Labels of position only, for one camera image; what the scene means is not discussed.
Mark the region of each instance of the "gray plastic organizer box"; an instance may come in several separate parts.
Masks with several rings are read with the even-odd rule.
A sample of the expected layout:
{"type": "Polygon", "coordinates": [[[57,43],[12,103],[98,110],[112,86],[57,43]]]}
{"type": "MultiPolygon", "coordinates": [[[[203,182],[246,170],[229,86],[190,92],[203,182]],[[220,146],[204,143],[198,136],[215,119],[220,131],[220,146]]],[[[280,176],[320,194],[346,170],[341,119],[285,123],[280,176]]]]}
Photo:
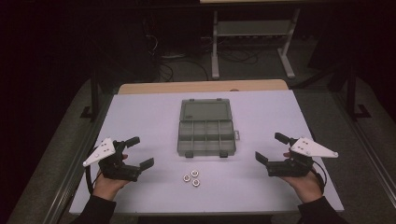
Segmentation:
{"type": "Polygon", "coordinates": [[[181,103],[179,156],[220,156],[235,153],[233,116],[228,99],[190,99],[181,103]]]}

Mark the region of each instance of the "gray carpet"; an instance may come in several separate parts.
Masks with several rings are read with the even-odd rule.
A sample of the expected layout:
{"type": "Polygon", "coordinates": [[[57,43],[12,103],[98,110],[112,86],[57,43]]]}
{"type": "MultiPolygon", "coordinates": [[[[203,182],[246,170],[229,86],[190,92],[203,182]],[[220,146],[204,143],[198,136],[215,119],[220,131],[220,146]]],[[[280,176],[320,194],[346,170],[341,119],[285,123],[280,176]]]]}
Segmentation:
{"type": "MultiPolygon", "coordinates": [[[[314,46],[315,41],[292,43],[289,57],[297,75],[293,80],[286,78],[275,46],[267,46],[261,51],[254,64],[231,63],[220,58],[220,79],[282,78],[289,85],[299,83],[317,72],[306,68],[314,46]]],[[[206,72],[210,72],[209,56],[206,54],[201,58],[188,60],[201,64],[206,72]]],[[[174,70],[175,81],[205,80],[203,68],[194,63],[168,65],[174,70]]],[[[341,216],[350,223],[394,223],[396,209],[378,181],[364,146],[351,126],[353,123],[345,116],[342,107],[344,93],[331,93],[324,88],[329,78],[323,78],[306,90],[297,90],[295,95],[316,140],[340,154],[338,159],[324,159],[324,162],[345,207],[341,216]]],[[[366,133],[378,157],[393,179],[396,179],[396,164],[392,162],[395,158],[393,149],[396,146],[395,123],[377,102],[371,89],[361,81],[358,82],[357,103],[364,104],[372,117],[359,119],[356,124],[366,133]]],[[[66,112],[8,223],[43,223],[53,199],[61,193],[59,187],[70,169],[70,162],[78,153],[86,133],[94,125],[88,119],[79,117],[84,107],[89,104],[90,84],[87,82],[66,112]]],[[[79,179],[81,175],[82,168],[76,171],[74,178],[79,179]]],[[[75,218],[67,212],[69,205],[61,204],[59,207],[64,209],[59,223],[69,223],[75,218]]],[[[275,215],[272,220],[275,224],[296,223],[299,217],[298,214],[275,215]]],[[[137,217],[115,215],[112,219],[112,223],[136,222],[137,217]]]]}

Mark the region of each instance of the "floor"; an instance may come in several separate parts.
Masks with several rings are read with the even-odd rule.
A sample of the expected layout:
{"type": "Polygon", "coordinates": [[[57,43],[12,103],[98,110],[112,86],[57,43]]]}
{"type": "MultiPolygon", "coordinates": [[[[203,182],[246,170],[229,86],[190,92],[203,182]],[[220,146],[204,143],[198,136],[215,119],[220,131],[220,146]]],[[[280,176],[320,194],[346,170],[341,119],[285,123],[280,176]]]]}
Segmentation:
{"type": "MultiPolygon", "coordinates": [[[[306,66],[316,45],[314,39],[293,40],[290,45],[288,55],[295,79],[286,78],[278,59],[276,48],[281,40],[263,40],[265,44],[260,46],[255,46],[253,41],[248,43],[249,48],[227,47],[227,41],[232,40],[224,40],[220,51],[221,80],[281,78],[292,86],[318,72],[306,66]]],[[[163,56],[161,75],[155,81],[211,80],[209,52],[199,57],[184,57],[179,52],[169,51],[163,56]],[[176,56],[176,59],[170,60],[170,56],[176,56]]],[[[391,192],[384,188],[387,183],[381,180],[377,170],[383,171],[382,175],[388,176],[390,181],[396,179],[396,164],[393,162],[396,157],[396,125],[375,99],[369,85],[360,79],[356,105],[364,105],[371,117],[352,121],[345,111],[345,88],[339,92],[326,88],[331,77],[327,76],[305,89],[294,90],[294,93],[316,140],[329,148],[336,148],[342,155],[337,160],[324,160],[345,207],[341,216],[350,223],[393,223],[396,204],[389,198],[391,192]],[[382,166],[379,166],[383,169],[378,169],[378,164],[373,161],[381,161],[382,166]]],[[[94,123],[81,119],[81,111],[91,103],[90,89],[87,82],[77,93],[8,223],[69,223],[75,218],[67,210],[73,199],[68,192],[77,186],[83,170],[70,164],[81,160],[77,156],[78,150],[88,147],[89,143],[84,140],[94,138],[100,130],[101,120],[111,101],[111,96],[101,94],[102,117],[100,115],[94,123]]],[[[272,217],[272,223],[297,223],[298,219],[299,214],[279,214],[272,217]]],[[[138,217],[115,215],[111,223],[143,222],[142,219],[139,222],[138,217]]]]}

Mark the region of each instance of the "wrist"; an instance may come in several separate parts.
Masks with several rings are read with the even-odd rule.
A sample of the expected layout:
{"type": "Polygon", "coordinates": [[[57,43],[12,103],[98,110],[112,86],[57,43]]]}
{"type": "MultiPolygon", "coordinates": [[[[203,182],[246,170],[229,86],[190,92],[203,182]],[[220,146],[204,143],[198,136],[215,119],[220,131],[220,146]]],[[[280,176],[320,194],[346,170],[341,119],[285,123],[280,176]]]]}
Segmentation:
{"type": "Polygon", "coordinates": [[[320,190],[295,189],[295,191],[303,203],[311,203],[323,197],[320,190]]]}
{"type": "Polygon", "coordinates": [[[117,195],[118,190],[117,189],[101,189],[101,188],[95,188],[93,190],[92,195],[108,200],[108,201],[113,201],[114,198],[117,195]]]}

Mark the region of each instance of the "black cable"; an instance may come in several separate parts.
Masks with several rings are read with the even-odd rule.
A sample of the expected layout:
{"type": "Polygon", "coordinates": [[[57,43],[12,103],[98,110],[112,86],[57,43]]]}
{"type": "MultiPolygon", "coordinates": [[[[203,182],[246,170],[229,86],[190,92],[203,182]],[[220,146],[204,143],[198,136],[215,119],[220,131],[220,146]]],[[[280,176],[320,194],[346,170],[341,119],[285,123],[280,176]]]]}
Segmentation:
{"type": "MultiPolygon", "coordinates": [[[[229,38],[230,37],[227,36],[224,39],[222,39],[220,42],[218,42],[218,46],[222,45],[229,38]]],[[[208,44],[201,43],[201,44],[204,44],[203,46],[200,47],[203,52],[209,52],[209,51],[212,51],[212,49],[213,49],[212,37],[208,37],[207,39],[210,39],[210,43],[208,43],[208,44]]]]}
{"type": "Polygon", "coordinates": [[[146,35],[146,38],[155,40],[155,44],[152,47],[152,50],[148,51],[148,53],[153,57],[155,55],[155,50],[158,48],[158,44],[159,44],[158,39],[157,37],[155,37],[155,35],[146,35]]]}
{"type": "Polygon", "coordinates": [[[91,180],[91,166],[85,167],[85,180],[87,181],[88,192],[93,193],[93,184],[91,180]]]}
{"type": "Polygon", "coordinates": [[[324,174],[324,186],[323,186],[323,188],[324,188],[324,187],[326,187],[326,184],[327,184],[327,175],[326,175],[326,172],[324,172],[323,167],[321,167],[321,165],[320,165],[319,163],[317,163],[316,161],[314,161],[314,163],[322,170],[322,172],[323,172],[323,174],[324,174]]]}
{"type": "Polygon", "coordinates": [[[177,60],[177,61],[163,62],[163,63],[194,63],[194,64],[198,65],[199,67],[201,67],[204,70],[205,76],[206,76],[206,81],[209,80],[209,75],[207,74],[206,69],[203,66],[201,66],[199,63],[196,63],[194,61],[187,61],[187,60],[179,61],[179,60],[177,60]]]}
{"type": "Polygon", "coordinates": [[[238,50],[239,52],[243,52],[247,55],[246,58],[238,58],[234,55],[232,55],[231,53],[226,53],[224,51],[219,51],[218,55],[220,56],[220,58],[222,58],[225,61],[231,62],[231,63],[242,63],[242,64],[255,64],[259,61],[259,54],[262,52],[262,50],[259,50],[258,52],[253,52],[252,54],[244,51],[244,50],[238,50]]]}
{"type": "Polygon", "coordinates": [[[99,174],[96,176],[95,180],[93,180],[93,182],[92,182],[92,185],[94,185],[94,184],[95,184],[96,180],[98,179],[99,175],[101,175],[101,174],[102,174],[102,171],[101,171],[101,172],[99,172],[99,174]]]}
{"type": "Polygon", "coordinates": [[[163,63],[160,64],[160,78],[163,77],[163,79],[164,79],[165,82],[170,82],[171,80],[174,81],[173,75],[174,75],[174,71],[173,71],[173,69],[172,69],[169,65],[166,65],[166,64],[163,64],[163,63]],[[164,66],[164,67],[168,68],[168,69],[170,70],[170,73],[167,73],[167,72],[163,71],[163,69],[161,68],[161,66],[164,66]],[[164,76],[161,74],[161,72],[163,72],[165,75],[168,75],[169,77],[164,77],[164,76]]]}

